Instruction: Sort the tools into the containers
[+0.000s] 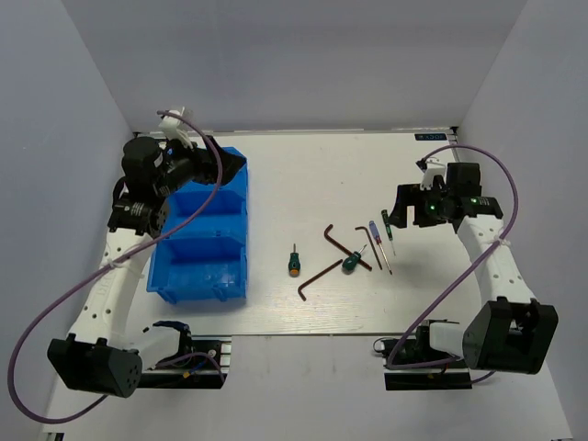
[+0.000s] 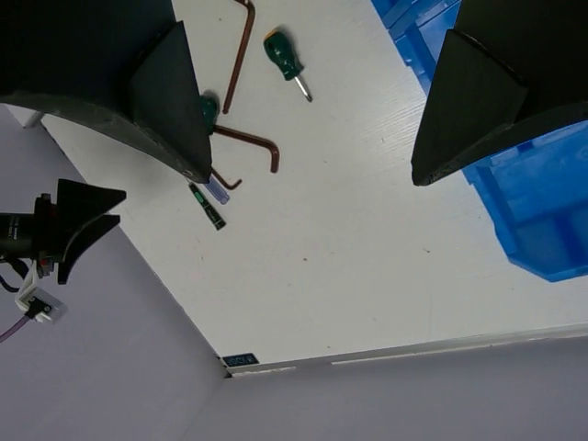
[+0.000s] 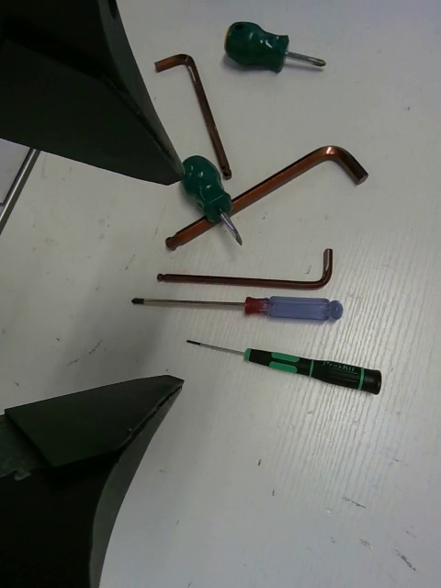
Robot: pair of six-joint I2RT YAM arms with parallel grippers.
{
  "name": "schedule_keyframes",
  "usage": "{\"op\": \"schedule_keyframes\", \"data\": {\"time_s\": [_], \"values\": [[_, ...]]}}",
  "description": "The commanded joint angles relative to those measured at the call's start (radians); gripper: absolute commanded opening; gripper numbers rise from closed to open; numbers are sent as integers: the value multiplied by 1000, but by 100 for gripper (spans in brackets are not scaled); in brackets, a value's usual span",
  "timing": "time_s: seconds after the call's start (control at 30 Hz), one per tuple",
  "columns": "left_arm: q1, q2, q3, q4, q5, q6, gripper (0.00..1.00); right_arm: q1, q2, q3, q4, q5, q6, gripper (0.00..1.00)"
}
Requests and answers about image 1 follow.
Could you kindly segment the green black precision screwdriver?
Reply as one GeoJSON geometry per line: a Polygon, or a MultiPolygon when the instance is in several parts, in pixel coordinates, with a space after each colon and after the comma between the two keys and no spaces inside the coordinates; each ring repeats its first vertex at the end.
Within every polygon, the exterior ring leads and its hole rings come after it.
{"type": "Polygon", "coordinates": [[[390,242],[393,256],[396,257],[397,255],[396,255],[396,250],[394,248],[392,229],[391,229],[391,225],[390,225],[390,216],[389,216],[389,213],[386,209],[383,209],[381,211],[381,218],[382,218],[382,221],[383,221],[383,224],[384,224],[384,227],[385,227],[385,230],[386,230],[389,242],[390,242]]]}

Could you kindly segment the blue red precision screwdriver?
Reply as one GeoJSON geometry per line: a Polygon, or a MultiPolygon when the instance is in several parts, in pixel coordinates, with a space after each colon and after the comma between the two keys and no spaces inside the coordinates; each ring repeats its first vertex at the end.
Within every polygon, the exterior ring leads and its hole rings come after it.
{"type": "Polygon", "coordinates": [[[378,248],[379,248],[379,250],[381,252],[381,255],[383,257],[384,263],[385,263],[385,265],[386,265],[389,273],[392,275],[392,270],[391,270],[391,267],[390,267],[390,263],[388,261],[388,258],[386,256],[386,254],[385,254],[385,251],[384,251],[384,248],[383,248],[383,245],[382,245],[382,241],[381,241],[381,237],[380,237],[380,234],[379,234],[378,227],[377,227],[376,223],[373,220],[371,220],[368,223],[368,227],[369,227],[369,230],[370,230],[370,232],[372,234],[373,240],[376,242],[376,245],[378,246],[378,248]]]}

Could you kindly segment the thin brown hex key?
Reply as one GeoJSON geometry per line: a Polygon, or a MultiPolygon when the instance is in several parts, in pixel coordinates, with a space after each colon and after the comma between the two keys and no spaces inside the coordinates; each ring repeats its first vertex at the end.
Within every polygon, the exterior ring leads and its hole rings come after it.
{"type": "Polygon", "coordinates": [[[355,231],[362,231],[362,232],[364,232],[366,234],[367,239],[368,239],[368,242],[369,242],[370,247],[371,247],[371,250],[372,250],[372,254],[374,255],[374,258],[376,259],[376,262],[378,264],[378,267],[379,267],[380,270],[383,270],[382,263],[380,262],[380,259],[379,259],[379,256],[378,256],[378,253],[377,253],[375,244],[373,242],[371,233],[369,232],[368,228],[365,227],[365,226],[356,226],[355,227],[355,231]]]}

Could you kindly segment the large brown hex key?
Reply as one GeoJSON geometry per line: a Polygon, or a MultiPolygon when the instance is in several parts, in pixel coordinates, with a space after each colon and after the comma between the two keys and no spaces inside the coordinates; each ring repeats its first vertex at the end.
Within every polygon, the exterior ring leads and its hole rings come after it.
{"type": "MultiPolygon", "coordinates": [[[[338,249],[339,251],[343,252],[347,257],[350,257],[353,252],[351,250],[349,250],[348,248],[346,248],[345,246],[343,246],[341,243],[337,242],[332,236],[331,236],[331,231],[333,229],[333,225],[329,224],[324,232],[323,232],[323,237],[324,239],[330,243],[331,245],[333,245],[336,249],[338,249]]],[[[367,271],[372,271],[373,268],[371,265],[367,264],[362,258],[360,258],[358,260],[358,264],[362,267],[364,267],[367,271]]]]}

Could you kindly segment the green stubby screwdriver orange cap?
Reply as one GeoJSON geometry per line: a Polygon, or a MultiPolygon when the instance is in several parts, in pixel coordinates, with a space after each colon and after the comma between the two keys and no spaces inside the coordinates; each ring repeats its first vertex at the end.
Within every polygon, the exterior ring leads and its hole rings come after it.
{"type": "Polygon", "coordinates": [[[288,274],[291,277],[297,277],[300,274],[300,257],[296,244],[293,244],[292,252],[289,255],[288,274]]]}

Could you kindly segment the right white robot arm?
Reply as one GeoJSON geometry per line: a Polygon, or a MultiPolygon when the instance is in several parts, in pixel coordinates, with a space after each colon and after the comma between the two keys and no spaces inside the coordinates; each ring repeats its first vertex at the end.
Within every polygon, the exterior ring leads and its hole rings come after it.
{"type": "Polygon", "coordinates": [[[502,238],[503,212],[496,198],[481,193],[475,163],[421,160],[423,180],[400,185],[390,223],[425,228],[449,224],[465,247],[481,294],[471,322],[423,318],[413,337],[401,338],[386,360],[391,370],[433,368],[453,360],[474,370],[535,375],[542,368],[559,323],[555,308],[537,300],[502,238]]]}

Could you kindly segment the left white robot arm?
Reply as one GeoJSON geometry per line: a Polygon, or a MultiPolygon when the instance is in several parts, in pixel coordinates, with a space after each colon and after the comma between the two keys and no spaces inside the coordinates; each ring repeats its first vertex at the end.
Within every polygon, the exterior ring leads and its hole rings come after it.
{"type": "Polygon", "coordinates": [[[51,340],[47,356],[71,390],[128,398],[144,370],[167,359],[188,364],[194,344],[188,326],[154,323],[140,343],[126,336],[130,306],[153,241],[163,237],[169,198],[189,183],[213,193],[246,167],[240,153],[212,137],[202,148],[179,139],[160,143],[140,137],[125,143],[123,177],[113,195],[101,273],[92,280],[84,307],[63,339],[51,340]]]}

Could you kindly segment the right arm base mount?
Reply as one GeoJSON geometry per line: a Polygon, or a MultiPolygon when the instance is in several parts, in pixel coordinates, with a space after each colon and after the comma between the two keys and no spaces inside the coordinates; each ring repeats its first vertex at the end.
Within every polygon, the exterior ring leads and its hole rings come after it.
{"type": "Polygon", "coordinates": [[[470,390],[472,378],[463,361],[430,346],[430,322],[419,325],[394,357],[392,364],[421,365],[391,370],[387,362],[400,337],[384,336],[373,342],[372,352],[384,365],[386,391],[470,390]]]}

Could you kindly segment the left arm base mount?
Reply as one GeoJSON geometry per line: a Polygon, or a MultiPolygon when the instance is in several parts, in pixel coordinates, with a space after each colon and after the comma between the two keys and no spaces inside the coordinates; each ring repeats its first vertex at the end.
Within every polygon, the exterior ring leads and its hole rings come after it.
{"type": "Polygon", "coordinates": [[[220,390],[229,375],[232,339],[206,337],[192,340],[185,352],[190,354],[165,367],[156,367],[141,375],[139,389],[220,390]]]}

